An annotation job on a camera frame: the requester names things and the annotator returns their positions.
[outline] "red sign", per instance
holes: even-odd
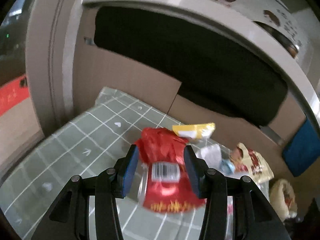
[[[29,97],[26,75],[22,75],[0,88],[0,116]]]

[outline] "beige snack bag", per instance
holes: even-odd
[[[257,184],[273,179],[274,175],[266,160],[260,153],[247,149],[243,143],[230,153],[230,161],[236,172],[246,171]]]

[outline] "red snack bag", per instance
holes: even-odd
[[[184,212],[205,203],[192,192],[184,165],[188,142],[166,128],[145,128],[136,141],[140,160],[148,165],[143,206],[155,212]]]

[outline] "cardboard panel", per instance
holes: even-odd
[[[90,37],[93,39],[95,31],[95,18],[97,14],[97,8],[84,8],[82,12],[81,22],[79,26],[79,32],[84,37]]]
[[[104,86],[119,89],[167,113],[181,82],[153,68],[96,46],[81,44],[74,71],[74,107],[94,105]]]
[[[177,95],[168,113],[173,118],[185,123],[215,122],[216,130],[212,139],[233,149],[238,142],[258,151],[270,165],[276,178],[292,181],[292,174],[281,157],[281,148],[260,129],[240,118],[227,117],[198,106]]]
[[[298,204],[298,214],[304,216],[312,199],[320,195],[320,158],[318,158],[304,173],[294,178],[292,183],[296,201]]]
[[[278,114],[269,124],[286,144],[296,134],[300,126],[305,122],[306,116],[291,93],[279,108]]]
[[[0,116],[0,177],[43,137],[31,98]]]

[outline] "black opening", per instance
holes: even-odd
[[[234,41],[186,20],[102,7],[94,43],[182,82],[179,95],[207,109],[266,126],[287,94],[272,67]]]

